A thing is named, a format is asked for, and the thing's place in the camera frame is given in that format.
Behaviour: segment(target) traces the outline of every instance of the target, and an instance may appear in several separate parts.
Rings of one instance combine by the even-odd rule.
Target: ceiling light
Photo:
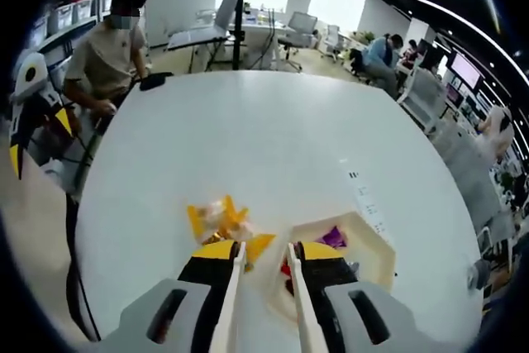
[[[483,37],[488,43],[490,43],[503,57],[505,60],[508,61],[509,64],[512,65],[512,67],[518,72],[518,74],[522,77],[524,83],[529,86],[529,79],[527,78],[527,75],[529,75],[529,69],[527,70],[527,75],[524,73],[524,71],[518,66],[515,60],[513,60],[507,51],[505,51],[498,43],[494,41],[489,35],[487,35],[485,32],[483,32],[481,29],[479,29],[476,25],[472,24],[470,21],[465,20],[462,16],[455,14],[453,11],[447,9],[446,7],[439,6],[438,4],[435,4],[434,2],[430,2],[429,0],[417,0],[418,2],[427,4],[428,6],[434,7],[437,10],[440,10],[444,12],[445,14],[448,14],[449,16],[454,17],[457,21],[465,24],[467,27],[472,29],[474,32],[476,32],[478,35]]]

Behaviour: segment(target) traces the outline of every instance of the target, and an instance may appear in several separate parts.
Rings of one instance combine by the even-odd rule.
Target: person sitting
[[[410,45],[410,47],[404,52],[402,64],[406,68],[412,69],[413,63],[418,57],[417,42],[414,39],[411,39],[408,44]]]
[[[388,39],[380,37],[362,51],[362,64],[365,72],[376,81],[391,98],[398,96],[397,76],[394,68],[398,61],[397,51],[403,48],[403,38],[392,35]]]
[[[112,114],[131,86],[131,61],[140,79],[146,77],[141,49],[145,36],[138,27],[140,9],[146,0],[112,0],[110,15],[91,29],[72,54],[64,77],[64,95],[92,111],[93,120],[104,118],[104,132]],[[81,80],[86,77],[91,93]]]

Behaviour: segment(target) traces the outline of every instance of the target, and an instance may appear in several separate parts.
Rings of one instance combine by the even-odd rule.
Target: beige t-shirt
[[[96,97],[112,98],[128,89],[131,51],[144,45],[145,36],[138,25],[128,31],[100,22],[75,48],[65,78],[81,80],[86,76]]]

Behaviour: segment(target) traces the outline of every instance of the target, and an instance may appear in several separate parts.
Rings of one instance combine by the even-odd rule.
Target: office chair
[[[351,49],[350,61],[350,72],[353,76],[369,86],[371,84],[371,77],[365,72],[362,52],[357,49]]]
[[[337,62],[338,58],[336,55],[340,54],[343,49],[343,42],[339,35],[340,27],[338,25],[327,26],[327,37],[325,38],[325,44],[327,46],[326,53],[323,57],[331,57],[333,62]]]
[[[488,164],[478,151],[474,138],[457,123],[443,121],[431,143],[454,178],[476,234],[488,226],[493,244],[501,240],[505,234],[502,206],[488,176]]]
[[[428,134],[445,109],[447,90],[429,71],[417,68],[397,103]]]
[[[303,67],[298,62],[290,59],[290,50],[292,48],[307,49],[311,46],[312,33],[314,32],[316,23],[317,17],[309,16],[304,12],[294,12],[288,22],[288,27],[291,28],[293,32],[289,32],[286,36],[280,36],[278,38],[278,43],[284,45],[284,49],[287,51],[285,57],[287,64],[291,65],[298,72],[301,72]]]

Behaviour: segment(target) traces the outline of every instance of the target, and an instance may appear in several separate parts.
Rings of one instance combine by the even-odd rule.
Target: snack package
[[[315,240],[316,243],[326,244],[332,248],[347,247],[346,236],[340,232],[338,227],[333,227],[328,233]]]
[[[275,235],[260,233],[247,215],[248,208],[238,212],[230,195],[207,206],[188,206],[189,222],[199,244],[222,240],[246,242],[246,272],[253,269],[254,263],[275,238]]]

